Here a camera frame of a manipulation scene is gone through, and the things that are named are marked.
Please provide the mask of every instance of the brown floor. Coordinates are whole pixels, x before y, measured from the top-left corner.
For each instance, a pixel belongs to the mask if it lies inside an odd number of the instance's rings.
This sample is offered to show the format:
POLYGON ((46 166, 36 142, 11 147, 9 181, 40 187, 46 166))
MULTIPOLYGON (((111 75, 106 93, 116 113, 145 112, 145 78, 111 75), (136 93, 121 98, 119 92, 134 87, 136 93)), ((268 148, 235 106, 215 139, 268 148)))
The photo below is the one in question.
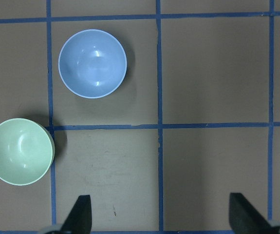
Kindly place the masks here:
MULTIPOLYGON (((158 123, 155 2, 51 1, 52 17, 79 17, 51 23, 55 126, 158 123), (80 18, 110 15, 153 16, 80 18), (100 99, 71 93, 57 70, 63 43, 90 28, 114 35, 128 60, 122 85, 100 99)), ((275 10, 280 11, 280 0, 275 0, 275 10)), ((162 14, 268 11, 269 0, 161 0, 162 14)), ((269 17, 235 16, 161 19, 164 124, 269 122, 269 17)), ((0 0, 0 19, 40 18, 0 23, 0 123, 25 117, 49 126, 45 17, 45 0, 0 0)), ((280 16, 274 18, 273 103, 274 121, 280 122, 280 16)), ((173 128, 163 130, 166 231, 229 230, 230 192, 244 193, 267 217, 271 165, 266 125, 173 128)), ((159 229, 156 128, 56 131, 55 142, 58 223, 78 195, 90 194, 93 231, 159 229)), ((278 126, 272 166, 272 214, 280 221, 278 126)), ((37 231, 52 223, 51 211, 50 171, 23 187, 0 180, 0 231, 37 231)))

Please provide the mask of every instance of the scuff mark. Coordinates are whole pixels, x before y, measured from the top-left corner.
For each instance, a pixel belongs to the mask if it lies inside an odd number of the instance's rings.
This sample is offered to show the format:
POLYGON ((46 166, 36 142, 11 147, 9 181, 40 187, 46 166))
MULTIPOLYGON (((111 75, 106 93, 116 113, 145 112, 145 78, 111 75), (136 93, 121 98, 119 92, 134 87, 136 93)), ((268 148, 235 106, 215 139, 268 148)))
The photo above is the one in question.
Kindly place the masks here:
POLYGON ((115 215, 115 217, 116 217, 116 210, 115 210, 114 205, 112 206, 112 209, 113 209, 113 211, 114 211, 114 215, 115 215))

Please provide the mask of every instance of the blue bowl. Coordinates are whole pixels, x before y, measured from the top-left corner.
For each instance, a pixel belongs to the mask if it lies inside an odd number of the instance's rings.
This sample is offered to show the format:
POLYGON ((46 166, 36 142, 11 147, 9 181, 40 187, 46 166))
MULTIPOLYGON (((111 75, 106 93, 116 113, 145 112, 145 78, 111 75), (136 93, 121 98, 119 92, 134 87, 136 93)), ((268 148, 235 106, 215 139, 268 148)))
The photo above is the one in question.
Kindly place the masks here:
POLYGON ((111 34, 88 29, 71 36, 58 58, 58 71, 66 87, 84 98, 114 92, 127 70, 126 53, 111 34))

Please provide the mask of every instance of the bowl rim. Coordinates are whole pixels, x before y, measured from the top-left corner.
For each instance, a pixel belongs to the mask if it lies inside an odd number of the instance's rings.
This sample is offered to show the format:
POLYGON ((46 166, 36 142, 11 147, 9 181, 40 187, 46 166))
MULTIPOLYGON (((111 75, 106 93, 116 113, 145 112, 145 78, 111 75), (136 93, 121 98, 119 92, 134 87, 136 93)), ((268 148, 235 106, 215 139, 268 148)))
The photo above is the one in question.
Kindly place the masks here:
POLYGON ((72 35, 70 38, 68 38, 67 41, 63 44, 63 46, 62 46, 62 48, 61 48, 61 50, 60 50, 60 53, 59 53, 59 56, 58 56, 58 62, 57 62, 57 64, 58 64, 58 72, 59 72, 59 75, 60 75, 60 77, 61 77, 63 83, 65 84, 65 86, 66 86, 70 91, 72 91, 74 94, 76 94, 76 95, 78 95, 78 96, 80 96, 80 97, 84 97, 84 98, 93 98, 93 99, 95 99, 95 98, 102 98, 102 97, 105 97, 105 96, 111 94, 112 92, 114 92, 114 91, 121 85, 122 81, 124 80, 124 78, 125 78, 125 76, 126 76, 126 72, 127 72, 127 56, 126 56, 126 52, 125 52, 123 46, 121 45, 121 43, 119 42, 119 40, 118 40, 116 37, 114 37, 112 34, 106 32, 106 31, 100 30, 100 29, 86 29, 86 30, 82 30, 82 31, 80 31, 80 32, 75 33, 75 34, 72 35), (117 85, 115 88, 113 88, 110 92, 108 92, 108 93, 106 93, 106 94, 104 94, 104 95, 95 96, 95 97, 85 96, 85 95, 79 94, 79 93, 75 92, 74 90, 72 90, 72 89, 67 85, 67 83, 64 81, 64 78, 63 78, 63 76, 62 76, 62 74, 61 74, 61 70, 60 70, 60 59, 61 59, 61 54, 62 54, 62 52, 63 52, 65 46, 68 44, 68 42, 69 42, 71 39, 73 39, 74 37, 76 37, 77 35, 79 35, 79 34, 86 33, 86 32, 92 32, 92 31, 104 33, 104 34, 106 34, 107 36, 109 36, 110 38, 114 39, 114 41, 116 41, 116 42, 118 43, 119 47, 121 48, 121 51, 123 52, 124 60, 125 60, 124 74, 123 74, 121 80, 119 81, 118 85, 117 85))
POLYGON ((54 141, 50 135, 50 133, 43 127, 41 126, 40 124, 32 121, 32 120, 29 120, 29 119, 26 119, 26 118, 11 118, 11 119, 8 119, 2 123, 0 123, 0 127, 8 122, 12 122, 12 121, 17 121, 17 120, 22 120, 22 121, 26 121, 26 122, 29 122, 33 125, 36 125, 37 127, 39 127, 45 134, 46 134, 46 137, 47 139, 50 141, 51 143, 51 152, 50 152, 50 156, 51 156, 51 163, 49 163, 48 167, 46 168, 46 170, 44 171, 44 173, 42 175, 40 175, 37 179, 31 181, 31 182, 28 182, 28 183, 24 183, 24 184, 18 184, 18 183, 12 183, 10 181, 7 181, 6 179, 2 178, 0 176, 0 179, 3 180, 4 182, 8 183, 8 184, 12 184, 12 185, 18 185, 18 186, 23 186, 23 185, 29 185, 29 184, 32 184, 32 183, 35 183, 37 182, 38 180, 40 180, 49 170, 52 162, 53 162, 53 159, 54 159, 54 154, 55 154, 55 145, 54 145, 54 141))

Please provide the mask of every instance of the light green bowl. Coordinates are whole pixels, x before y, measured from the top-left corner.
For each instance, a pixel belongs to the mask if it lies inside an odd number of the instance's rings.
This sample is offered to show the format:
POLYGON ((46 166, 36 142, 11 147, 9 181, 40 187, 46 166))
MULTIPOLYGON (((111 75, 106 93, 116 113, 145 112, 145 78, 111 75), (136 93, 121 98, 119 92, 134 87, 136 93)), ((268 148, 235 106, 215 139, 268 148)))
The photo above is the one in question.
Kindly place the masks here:
POLYGON ((0 124, 0 179, 13 185, 28 185, 49 170, 55 146, 49 132, 24 118, 0 124))

